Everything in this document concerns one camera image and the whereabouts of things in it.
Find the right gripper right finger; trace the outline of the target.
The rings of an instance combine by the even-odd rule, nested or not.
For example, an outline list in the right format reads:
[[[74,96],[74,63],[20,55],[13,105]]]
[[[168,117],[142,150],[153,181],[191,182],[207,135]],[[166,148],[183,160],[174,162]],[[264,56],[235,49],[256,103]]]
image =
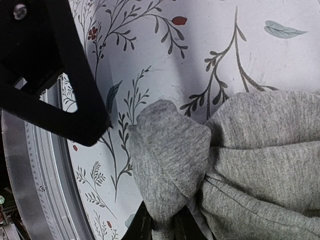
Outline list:
[[[202,240],[203,234],[188,209],[180,210],[174,216],[176,240]]]

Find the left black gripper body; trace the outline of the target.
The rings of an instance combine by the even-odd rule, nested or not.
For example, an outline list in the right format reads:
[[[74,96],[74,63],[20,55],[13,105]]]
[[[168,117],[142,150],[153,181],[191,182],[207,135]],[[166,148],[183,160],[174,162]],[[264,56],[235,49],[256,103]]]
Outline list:
[[[57,81],[64,66],[43,0],[0,2],[0,80],[40,95]]]

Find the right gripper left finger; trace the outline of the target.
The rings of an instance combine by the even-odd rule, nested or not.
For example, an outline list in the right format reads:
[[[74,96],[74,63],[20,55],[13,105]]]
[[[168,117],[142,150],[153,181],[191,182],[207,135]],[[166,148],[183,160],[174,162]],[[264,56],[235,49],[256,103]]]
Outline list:
[[[151,240],[152,239],[152,218],[142,201],[123,240]]]

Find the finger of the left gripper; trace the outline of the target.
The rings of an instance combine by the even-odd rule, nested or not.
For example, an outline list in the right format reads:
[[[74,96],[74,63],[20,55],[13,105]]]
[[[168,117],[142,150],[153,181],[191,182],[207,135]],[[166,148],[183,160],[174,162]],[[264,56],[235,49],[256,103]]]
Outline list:
[[[90,147],[112,126],[103,99],[94,81],[81,44],[69,2],[44,0],[55,42],[77,104],[67,112],[21,90],[26,81],[16,86],[0,81],[0,107],[22,120],[66,139]]]

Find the grey boxer briefs white trim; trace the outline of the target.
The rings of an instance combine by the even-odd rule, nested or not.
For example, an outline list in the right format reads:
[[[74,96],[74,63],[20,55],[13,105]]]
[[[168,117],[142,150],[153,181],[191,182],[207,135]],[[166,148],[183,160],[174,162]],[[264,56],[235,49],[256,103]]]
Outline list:
[[[158,100],[129,127],[128,146],[154,240],[175,237],[193,197],[218,240],[320,237],[317,94],[240,92],[204,124]]]

